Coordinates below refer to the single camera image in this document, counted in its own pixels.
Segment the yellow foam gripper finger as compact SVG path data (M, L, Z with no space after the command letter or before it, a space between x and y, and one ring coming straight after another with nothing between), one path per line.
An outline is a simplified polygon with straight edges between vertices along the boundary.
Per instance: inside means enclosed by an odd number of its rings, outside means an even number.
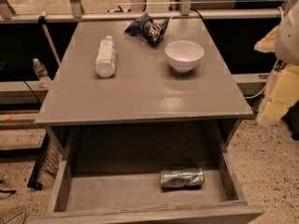
M272 71L266 84L257 123L270 127L279 122L299 101L299 65L287 64L280 71Z
M278 27L274 27L264 38L254 45L254 49L263 52L274 52L277 40Z

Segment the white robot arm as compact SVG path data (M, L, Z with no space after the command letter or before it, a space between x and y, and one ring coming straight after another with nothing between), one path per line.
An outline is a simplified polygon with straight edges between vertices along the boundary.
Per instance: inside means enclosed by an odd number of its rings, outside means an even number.
M256 121L263 127L279 122L299 101L299 1L285 12L279 9L281 21L254 49L263 53L273 52L277 61L258 107Z

